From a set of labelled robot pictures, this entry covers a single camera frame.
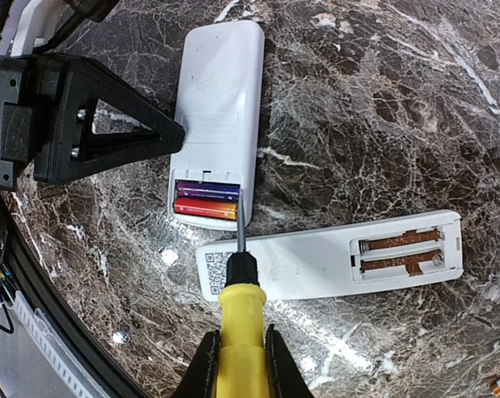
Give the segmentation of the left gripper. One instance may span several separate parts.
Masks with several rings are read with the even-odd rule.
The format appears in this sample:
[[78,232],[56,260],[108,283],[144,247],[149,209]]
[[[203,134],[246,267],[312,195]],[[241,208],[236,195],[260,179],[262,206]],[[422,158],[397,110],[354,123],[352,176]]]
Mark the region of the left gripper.
[[183,127],[100,62],[0,56],[0,189],[34,160],[38,182],[70,183],[177,153]]

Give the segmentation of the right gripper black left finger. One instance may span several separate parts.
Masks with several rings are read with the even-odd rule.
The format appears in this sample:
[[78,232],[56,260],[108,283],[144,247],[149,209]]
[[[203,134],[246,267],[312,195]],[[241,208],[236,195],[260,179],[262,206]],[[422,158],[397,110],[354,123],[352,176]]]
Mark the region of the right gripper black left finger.
[[220,348],[220,332],[218,330],[207,332],[178,385],[179,397],[216,396]]

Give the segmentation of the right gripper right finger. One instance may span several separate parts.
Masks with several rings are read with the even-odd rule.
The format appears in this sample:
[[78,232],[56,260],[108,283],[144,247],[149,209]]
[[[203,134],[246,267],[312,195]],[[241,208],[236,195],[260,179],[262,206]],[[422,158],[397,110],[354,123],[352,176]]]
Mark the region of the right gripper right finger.
[[265,334],[269,396],[313,398],[281,333],[270,324]]

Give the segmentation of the yellow handled screwdriver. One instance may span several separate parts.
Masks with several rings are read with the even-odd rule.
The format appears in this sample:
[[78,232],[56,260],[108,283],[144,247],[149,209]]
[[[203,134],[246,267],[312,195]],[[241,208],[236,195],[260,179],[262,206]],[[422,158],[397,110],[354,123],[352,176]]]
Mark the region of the yellow handled screwdriver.
[[263,307],[257,262],[246,249],[243,191],[237,203],[236,251],[227,260],[226,285],[219,295],[221,345],[217,397],[268,397]]

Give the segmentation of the grey remote control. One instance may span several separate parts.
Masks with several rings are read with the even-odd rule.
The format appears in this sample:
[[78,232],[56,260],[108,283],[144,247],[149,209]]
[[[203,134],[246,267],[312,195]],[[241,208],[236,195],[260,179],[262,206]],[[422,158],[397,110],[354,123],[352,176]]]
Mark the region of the grey remote control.
[[265,34],[251,20],[191,30],[182,53],[175,120],[185,131],[171,156],[168,214],[189,226],[236,231],[235,221],[177,214],[178,181],[238,185],[252,216]]

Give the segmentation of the purple blue AAA battery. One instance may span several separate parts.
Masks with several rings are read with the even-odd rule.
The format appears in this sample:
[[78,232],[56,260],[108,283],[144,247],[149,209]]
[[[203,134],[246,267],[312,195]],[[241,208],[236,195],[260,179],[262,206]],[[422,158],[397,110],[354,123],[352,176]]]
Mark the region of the purple blue AAA battery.
[[178,181],[176,192],[179,197],[203,200],[238,201],[240,188],[238,185],[217,182]]

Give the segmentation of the red orange AAA battery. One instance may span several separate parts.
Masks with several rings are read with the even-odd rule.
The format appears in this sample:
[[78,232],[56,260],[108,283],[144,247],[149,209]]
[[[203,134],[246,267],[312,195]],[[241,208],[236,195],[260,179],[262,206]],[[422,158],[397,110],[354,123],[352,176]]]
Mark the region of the red orange AAA battery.
[[174,202],[177,214],[235,221],[238,205],[227,201],[208,201],[179,197]]

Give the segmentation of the white remote control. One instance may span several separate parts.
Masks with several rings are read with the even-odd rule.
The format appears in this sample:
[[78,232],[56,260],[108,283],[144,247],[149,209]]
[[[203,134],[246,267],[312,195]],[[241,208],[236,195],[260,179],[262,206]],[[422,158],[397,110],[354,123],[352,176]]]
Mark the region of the white remote control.
[[371,294],[463,272],[461,216],[450,210],[249,238],[268,300]]

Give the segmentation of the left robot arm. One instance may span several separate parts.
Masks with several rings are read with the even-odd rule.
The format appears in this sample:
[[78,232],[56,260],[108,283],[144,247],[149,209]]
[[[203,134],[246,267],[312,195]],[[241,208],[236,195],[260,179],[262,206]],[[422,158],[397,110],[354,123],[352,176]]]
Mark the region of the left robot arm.
[[[11,53],[0,55],[0,189],[15,191],[28,166],[64,185],[182,149],[183,127],[97,60],[57,47],[112,1],[31,1]],[[12,3],[0,1],[0,41]]]

